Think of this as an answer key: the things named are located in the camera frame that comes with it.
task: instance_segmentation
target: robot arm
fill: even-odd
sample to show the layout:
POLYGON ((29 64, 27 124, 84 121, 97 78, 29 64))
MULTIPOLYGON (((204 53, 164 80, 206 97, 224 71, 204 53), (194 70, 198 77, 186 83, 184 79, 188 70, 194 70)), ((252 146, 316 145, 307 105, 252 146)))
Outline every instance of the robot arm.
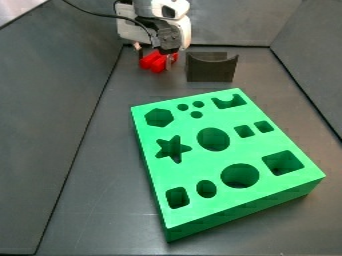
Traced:
MULTIPOLYGON (((157 39, 153 47, 168 55, 186 50, 191 42, 191 23, 186 16, 187 0, 121 0, 115 5, 116 14, 139 21, 157 39)), ((141 27, 129 21, 117 20, 117 33, 133 42, 149 43, 141 27)))

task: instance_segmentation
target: green foam block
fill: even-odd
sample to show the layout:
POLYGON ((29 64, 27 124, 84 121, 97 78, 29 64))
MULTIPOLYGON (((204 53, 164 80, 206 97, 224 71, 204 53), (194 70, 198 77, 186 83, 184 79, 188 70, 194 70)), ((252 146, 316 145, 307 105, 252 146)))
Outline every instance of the green foam block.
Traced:
POLYGON ((324 178, 240 89, 131 111, 168 242, 306 195, 324 178))

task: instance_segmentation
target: hexagonal hole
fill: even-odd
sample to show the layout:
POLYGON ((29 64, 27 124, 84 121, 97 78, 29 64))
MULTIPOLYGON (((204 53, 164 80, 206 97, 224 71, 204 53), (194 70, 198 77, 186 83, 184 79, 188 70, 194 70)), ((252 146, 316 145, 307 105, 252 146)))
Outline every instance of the hexagonal hole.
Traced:
POLYGON ((165 127, 175 120, 171 111, 160 108, 152 109, 144 118, 147 124, 156 127, 165 127))

